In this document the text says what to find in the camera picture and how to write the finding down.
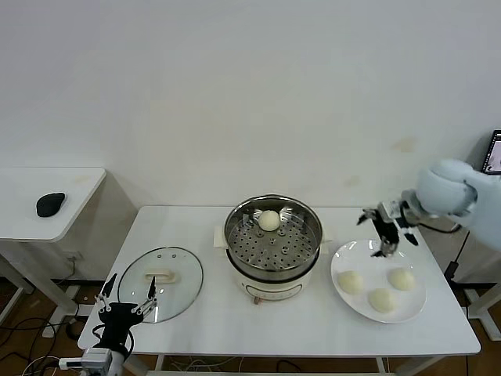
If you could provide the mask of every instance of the white table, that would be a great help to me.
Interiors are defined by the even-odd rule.
[[[26,277],[55,302],[57,308],[49,320],[51,324],[59,324],[65,316],[75,314],[77,303],[71,299],[78,287],[69,286],[66,293],[57,287],[33,260],[33,250],[23,243],[56,242],[63,238],[105,174],[103,168],[0,168],[0,254],[3,257],[0,273],[18,287],[14,298],[22,291],[33,291],[23,279]],[[56,192],[67,195],[61,209],[52,217],[38,217],[38,199]],[[9,303],[2,315],[6,316],[12,306],[13,302]],[[89,314],[90,308],[82,305],[79,315]],[[52,337],[52,328],[46,328],[42,335]]]
[[[213,231],[231,208],[142,208],[110,271],[117,281],[131,262],[157,247],[179,246],[194,252],[204,268],[197,300],[183,314],[159,324],[132,328],[135,353],[204,356],[418,357],[398,371],[411,375],[443,356],[480,351],[442,272],[421,235],[419,247],[403,241],[400,250],[413,261],[427,283],[423,312],[404,324],[380,324],[357,314],[334,290],[332,254],[355,239],[377,238],[370,223],[356,226],[359,208],[317,208],[333,241],[321,255],[308,286],[281,302],[252,304],[232,282],[232,266],[213,249]],[[117,301],[117,286],[111,296]],[[96,342],[91,330],[100,324],[92,310],[78,341],[81,349]]]

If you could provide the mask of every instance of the steamed bun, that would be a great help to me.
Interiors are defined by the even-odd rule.
[[[407,268],[393,269],[388,275],[388,280],[397,290],[411,291],[416,286],[416,278]]]
[[[337,275],[337,282],[347,294],[357,295],[363,291],[363,278],[354,270],[348,270]]]
[[[397,307],[393,293],[387,288],[377,288],[369,293],[369,303],[381,313],[389,313]]]
[[[259,215],[258,224],[264,231],[275,231],[280,226],[280,215],[273,210],[264,211]]]

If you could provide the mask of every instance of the floor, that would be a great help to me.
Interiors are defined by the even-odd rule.
[[[93,296],[99,291],[100,287],[83,287],[76,300],[79,303],[93,302]],[[0,281],[0,310],[8,302],[9,297],[15,292],[14,286],[9,282]],[[456,297],[460,304],[464,303],[462,291],[455,291]],[[54,305],[40,292],[35,291],[32,295],[24,295],[17,303],[14,310],[3,323],[3,327],[12,327],[20,321],[31,317],[40,317],[45,319],[50,316],[54,310]],[[501,325],[501,303],[495,305],[491,309],[491,313],[496,322]],[[21,324],[18,328],[37,327],[42,325],[43,320],[32,320]],[[76,333],[80,332],[84,323],[78,321],[72,325],[72,330]],[[471,321],[471,325],[477,334],[482,351],[475,356],[456,356],[445,358],[434,366],[429,367],[421,372],[419,376],[486,376],[499,374],[499,358],[501,357],[501,342],[490,342],[480,325],[476,320]],[[38,330],[14,331],[10,335],[10,331],[0,328],[0,374],[2,376],[21,375],[24,368],[27,366],[27,361],[23,358],[32,360],[39,356],[44,356],[49,350],[50,355],[63,356],[80,356],[81,350],[77,347],[75,340],[69,339],[62,327],[58,331],[55,340],[51,338],[42,338]],[[154,369],[156,363],[155,356],[140,356],[140,358]],[[206,364],[221,363],[228,358],[200,358]],[[242,358],[236,358],[222,364],[219,367],[212,367],[213,371],[238,371]],[[164,370],[179,371],[184,370],[193,359],[188,356],[171,356],[166,357],[164,361]],[[405,361],[405,359],[390,359],[390,369],[395,368]],[[241,363],[242,372],[377,372],[377,365],[373,359],[276,359],[276,358],[245,358]],[[37,376],[40,375],[41,367],[34,371]],[[206,367],[199,367],[199,371],[209,371]],[[45,372],[45,375],[52,375],[53,369]],[[72,371],[57,370],[55,376],[64,376],[75,374]]]

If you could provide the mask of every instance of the glass lid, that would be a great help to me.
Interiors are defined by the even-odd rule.
[[[158,305],[145,323],[160,323],[188,309],[202,288],[204,271],[199,259],[184,248],[153,249],[125,270],[118,284],[118,301],[143,304],[153,277]]]

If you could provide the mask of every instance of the white plate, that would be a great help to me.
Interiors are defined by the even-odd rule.
[[[370,257],[379,249],[379,240],[351,241],[334,254],[330,264],[330,275],[334,286],[343,300],[358,313],[381,323],[403,323],[412,319],[424,307],[426,302],[426,287],[419,270],[413,267],[409,257],[401,252],[388,258]],[[394,268],[409,268],[416,278],[416,287],[411,291],[400,291],[394,288],[387,279],[388,273]],[[354,270],[362,275],[364,291],[358,295],[344,292],[337,282],[337,274]],[[390,313],[379,313],[370,304],[368,294],[374,288],[389,288],[395,294],[397,308]]]

